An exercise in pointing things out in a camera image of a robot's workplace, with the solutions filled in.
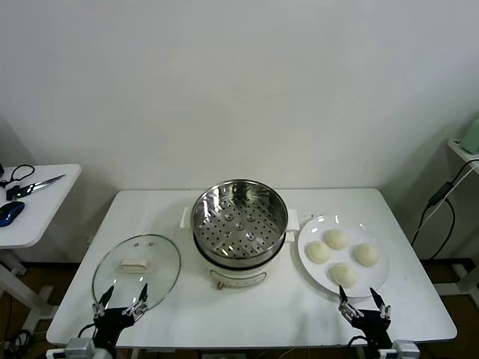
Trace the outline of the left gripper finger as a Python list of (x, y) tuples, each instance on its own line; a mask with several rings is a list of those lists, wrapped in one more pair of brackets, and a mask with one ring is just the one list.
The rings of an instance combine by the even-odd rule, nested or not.
[(139, 297), (125, 309), (125, 315), (131, 316), (134, 319), (141, 318), (148, 309), (147, 298), (147, 284), (145, 283)]
[(100, 316), (105, 315), (105, 311), (107, 308), (107, 305), (109, 303), (109, 300), (112, 296), (112, 293), (114, 291), (114, 286), (111, 285), (106, 292), (104, 292), (100, 298), (99, 301), (95, 300), (92, 308), (94, 312), (94, 318), (98, 318)]

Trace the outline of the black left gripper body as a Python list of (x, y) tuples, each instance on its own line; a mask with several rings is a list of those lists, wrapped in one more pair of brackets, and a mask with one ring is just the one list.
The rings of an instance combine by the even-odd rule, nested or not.
[(135, 324), (134, 315), (125, 312), (126, 308), (107, 309), (103, 315), (94, 317), (97, 332), (94, 335), (96, 347), (115, 347), (121, 332)]

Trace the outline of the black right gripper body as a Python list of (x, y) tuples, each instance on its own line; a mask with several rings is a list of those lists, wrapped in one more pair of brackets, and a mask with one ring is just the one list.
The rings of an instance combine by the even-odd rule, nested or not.
[(369, 348), (391, 348), (391, 339), (387, 333), (391, 320), (381, 317), (377, 310), (360, 310), (360, 316), (354, 316), (351, 325), (364, 333)]

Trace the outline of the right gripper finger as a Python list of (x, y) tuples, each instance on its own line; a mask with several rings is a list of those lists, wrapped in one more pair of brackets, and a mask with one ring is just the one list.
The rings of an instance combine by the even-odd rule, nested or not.
[(338, 309), (341, 315), (347, 321), (352, 321), (354, 320), (354, 318), (358, 319), (361, 317), (361, 311), (349, 302), (348, 297), (344, 291), (344, 288), (341, 285), (339, 286), (339, 298), (340, 298), (340, 304)]
[(370, 292), (375, 305), (379, 309), (379, 316), (383, 319), (389, 320), (390, 314), (391, 314), (391, 307), (385, 304), (385, 302), (382, 299), (382, 296), (372, 287), (370, 288)]

